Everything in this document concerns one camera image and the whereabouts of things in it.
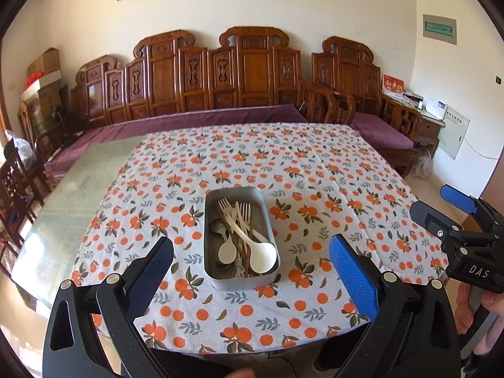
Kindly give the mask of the right hand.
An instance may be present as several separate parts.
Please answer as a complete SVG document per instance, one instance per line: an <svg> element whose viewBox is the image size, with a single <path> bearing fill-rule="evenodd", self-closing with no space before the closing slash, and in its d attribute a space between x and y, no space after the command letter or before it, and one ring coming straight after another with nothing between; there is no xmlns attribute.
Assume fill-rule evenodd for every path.
<svg viewBox="0 0 504 378"><path fill-rule="evenodd" d="M465 283L461 283L458 288L455 324L459 334L465 334L473 324L473 312L469 306L471 289L472 287ZM485 355L489 353L503 331L503 294L498 295L484 291L482 304L489 312L497 314L498 318L484 338L474 347L473 352L476 355Z"/></svg>

